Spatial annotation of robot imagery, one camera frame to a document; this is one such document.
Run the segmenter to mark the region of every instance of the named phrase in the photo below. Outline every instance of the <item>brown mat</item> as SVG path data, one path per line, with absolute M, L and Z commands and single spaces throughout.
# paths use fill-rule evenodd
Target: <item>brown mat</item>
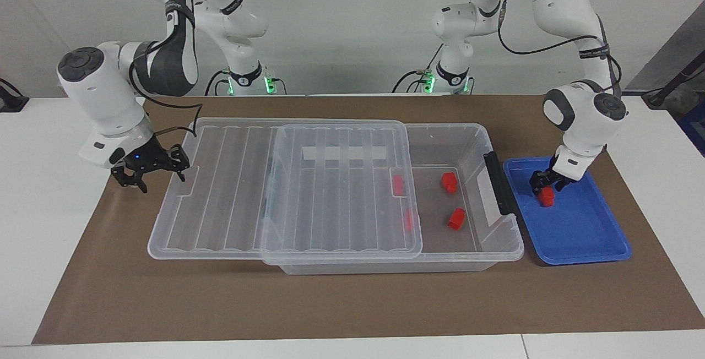
M 186 104 L 194 99 L 172 100 Z M 204 116 L 380 118 L 486 126 L 501 159 L 553 153 L 561 133 L 538 96 L 207 99 Z M 185 111 L 147 107 L 156 127 Z M 171 145 L 181 133 L 164 136 Z M 111 180 L 33 344 L 303 339 L 705 329 L 609 156 L 591 169 L 634 256 L 541 266 L 524 259 L 470 274 L 287 276 L 246 261 L 156 261 L 147 243 L 169 182 L 149 194 Z

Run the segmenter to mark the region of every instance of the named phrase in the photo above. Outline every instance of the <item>blue tray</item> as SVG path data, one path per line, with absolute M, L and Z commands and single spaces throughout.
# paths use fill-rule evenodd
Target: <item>blue tray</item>
M 542 208 L 529 179 L 546 170 L 549 158 L 509 159 L 504 173 L 536 253 L 551 265 L 628 259 L 632 248 L 590 173 L 556 193 L 553 208 Z

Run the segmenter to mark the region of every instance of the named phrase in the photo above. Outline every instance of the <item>white tabletop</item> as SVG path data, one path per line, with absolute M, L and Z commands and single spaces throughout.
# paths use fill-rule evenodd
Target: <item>white tabletop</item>
M 701 312 L 705 158 L 670 116 L 626 98 L 608 151 Z M 0 357 L 703 357 L 705 331 L 26 346 L 108 171 L 76 155 L 90 124 L 67 99 L 0 114 Z

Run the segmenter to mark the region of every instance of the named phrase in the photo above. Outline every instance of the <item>transparent lid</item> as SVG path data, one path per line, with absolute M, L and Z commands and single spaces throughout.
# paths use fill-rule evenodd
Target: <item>transparent lid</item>
M 262 258 L 410 259 L 421 226 L 405 126 L 398 121 L 282 126 L 262 229 Z
M 149 239 L 152 258 L 274 263 L 420 253 L 402 123 L 201 118 L 198 133 L 184 138 L 192 166 L 184 183 L 171 176 Z

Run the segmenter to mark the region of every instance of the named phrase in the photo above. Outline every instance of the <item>gray wall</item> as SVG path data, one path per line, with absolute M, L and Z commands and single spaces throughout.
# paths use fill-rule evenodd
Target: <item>gray wall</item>
M 423 68 L 439 44 L 434 10 L 466 0 L 253 0 L 270 21 L 256 41 L 292 93 L 380 93 Z M 629 82 L 702 0 L 592 0 Z M 164 37 L 163 6 L 151 0 L 2 0 L 0 69 L 28 95 L 58 96 L 53 68 L 68 48 Z M 519 50 L 557 40 L 534 23 L 531 0 L 509 0 L 507 41 Z M 205 78 L 226 67 L 218 48 L 197 37 Z M 477 93 L 544 93 L 582 77 L 571 46 L 543 55 L 509 55 L 496 35 L 473 39 Z
M 690 15 L 663 48 L 629 85 L 630 90 L 661 88 L 695 56 L 705 50 L 705 1 Z M 689 82 L 694 90 L 705 90 L 705 74 Z

